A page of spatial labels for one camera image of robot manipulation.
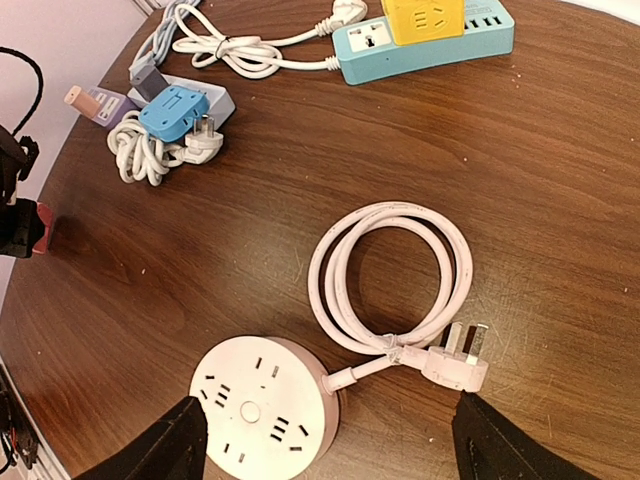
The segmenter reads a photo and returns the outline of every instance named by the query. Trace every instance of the white cable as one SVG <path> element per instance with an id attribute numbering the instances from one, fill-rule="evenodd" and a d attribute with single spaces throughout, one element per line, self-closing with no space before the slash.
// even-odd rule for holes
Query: white cable
<path id="1" fill-rule="evenodd" d="M 107 145 L 116 156 L 120 178 L 125 183 L 148 179 L 157 187 L 169 169 L 185 162 L 206 163 L 222 146 L 223 136 L 212 130 L 188 134 L 186 147 L 164 143 L 149 135 L 138 120 L 139 114 L 137 111 L 125 114 L 107 136 Z"/>
<path id="2" fill-rule="evenodd" d="M 183 21 L 183 13 L 197 18 L 210 35 L 198 35 Z M 294 37 L 280 40 L 262 40 L 258 36 L 232 37 L 223 35 L 197 9 L 190 5 L 177 5 L 175 20 L 186 38 L 176 40 L 173 49 L 179 53 L 193 54 L 191 64 L 204 68 L 223 60 L 236 73 L 245 78 L 262 79 L 273 75 L 280 68 L 293 70 L 339 70 L 340 63 L 335 56 L 320 62 L 297 62 L 284 60 L 277 47 L 293 45 L 316 36 L 332 33 L 341 26 L 359 22 L 367 13 L 367 5 L 362 0 L 336 0 L 333 15 L 319 22 L 312 30 Z"/>
<path id="3" fill-rule="evenodd" d="M 152 64 L 159 66 L 171 49 L 171 40 L 176 31 L 176 14 L 175 10 L 178 5 L 189 5 L 197 7 L 201 0 L 172 0 L 164 9 L 162 20 L 156 30 L 147 37 L 142 46 L 138 49 L 136 56 L 133 58 L 129 72 L 133 78 L 135 72 L 145 65 Z M 182 11 L 180 18 L 189 15 L 188 11 Z"/>
<path id="4" fill-rule="evenodd" d="M 442 232 L 453 252 L 453 261 L 442 241 L 414 219 L 429 222 Z M 371 332 L 356 316 L 347 294 L 347 264 L 354 245 L 366 233 L 383 227 L 403 228 L 419 235 L 432 248 L 440 267 L 440 289 L 433 308 L 416 328 L 400 335 Z M 322 304 L 320 271 L 333 242 L 349 228 L 351 230 L 331 253 L 324 278 L 325 298 L 336 326 Z M 455 265 L 455 277 L 452 263 Z M 320 240 L 309 266 L 308 288 L 313 313 L 324 331 L 338 344 L 364 355 L 383 356 L 330 375 L 325 385 L 327 389 L 344 388 L 392 365 L 422 368 L 427 352 L 417 349 L 423 349 L 449 324 L 469 293 L 472 276 L 473 261 L 464 236 L 447 218 L 428 208 L 403 202 L 377 203 L 361 208 L 336 223 Z"/>

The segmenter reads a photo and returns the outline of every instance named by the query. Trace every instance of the plug prong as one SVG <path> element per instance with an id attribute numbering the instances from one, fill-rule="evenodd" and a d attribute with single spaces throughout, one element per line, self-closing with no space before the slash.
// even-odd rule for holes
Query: plug prong
<path id="1" fill-rule="evenodd" d="M 471 341 L 471 348 L 469 349 L 469 355 L 467 356 L 467 363 L 469 365 L 477 365 L 478 357 L 480 356 L 480 350 L 482 350 L 482 344 L 484 343 L 484 337 L 487 334 L 489 327 L 482 323 L 479 323 L 476 327 L 476 332 L 473 335 Z"/>
<path id="2" fill-rule="evenodd" d="M 460 340 L 461 334 L 462 323 L 452 323 L 451 329 L 449 330 L 449 337 L 447 338 L 447 344 L 444 347 L 444 353 L 446 353 L 447 355 L 453 355 L 454 353 L 456 353 L 456 347 L 458 346 L 458 341 Z"/>
<path id="3" fill-rule="evenodd" d="M 216 133 L 216 123 L 213 117 L 210 117 L 209 115 L 203 115 L 202 121 L 205 123 L 207 137 L 213 137 L 213 134 Z"/>

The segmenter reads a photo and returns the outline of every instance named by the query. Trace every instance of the round button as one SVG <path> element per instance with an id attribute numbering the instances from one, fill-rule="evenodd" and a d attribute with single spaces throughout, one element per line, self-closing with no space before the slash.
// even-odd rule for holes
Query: round button
<path id="1" fill-rule="evenodd" d="M 260 407 L 253 402 L 244 402 L 240 407 L 240 415 L 247 423 L 256 423 L 260 420 Z"/>

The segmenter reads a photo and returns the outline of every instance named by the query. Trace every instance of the blue power strip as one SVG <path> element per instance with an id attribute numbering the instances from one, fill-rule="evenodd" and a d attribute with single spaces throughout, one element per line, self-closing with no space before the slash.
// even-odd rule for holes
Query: blue power strip
<path id="1" fill-rule="evenodd" d="M 150 135 L 175 142 L 193 129 L 193 123 L 209 111 L 204 93 L 171 85 L 140 112 L 140 123 Z"/>
<path id="2" fill-rule="evenodd" d="M 386 17 L 342 27 L 333 45 L 345 81 L 359 85 L 424 68 L 513 51 L 515 21 L 498 0 L 467 2 L 461 37 L 398 46 Z"/>

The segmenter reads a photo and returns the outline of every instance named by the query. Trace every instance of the wood grain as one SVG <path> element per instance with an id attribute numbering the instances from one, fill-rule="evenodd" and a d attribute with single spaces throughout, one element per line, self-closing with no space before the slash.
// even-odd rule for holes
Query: wood grain
<path id="1" fill-rule="evenodd" d="M 202 9 L 228 35 L 273 38 L 328 12 L 304 3 Z M 559 2 L 506 3 L 513 55 L 357 88 L 338 72 L 249 81 L 170 55 L 164 72 L 224 85 L 238 110 L 215 162 L 158 188 L 122 183 L 106 132 L 78 121 L 42 196 L 59 215 L 51 254 L 19 262 L 0 321 L 0 353 L 71 474 L 185 395 L 225 338 L 290 338 L 329 370 L 362 362 L 316 324 L 307 265 L 344 214 L 398 199 L 443 213 L 470 242 L 458 319 L 491 326 L 483 397 L 594 474 L 640 477 L 640 30 Z M 103 86 L 126 91 L 157 20 Z M 286 54 L 331 51 L 318 39 Z M 349 274 L 380 332 L 411 328 L 437 281 L 428 249 L 396 231 L 364 239 Z M 343 395 L 337 440 L 303 478 L 456 478 L 457 398 L 405 368 L 367 378 Z"/>

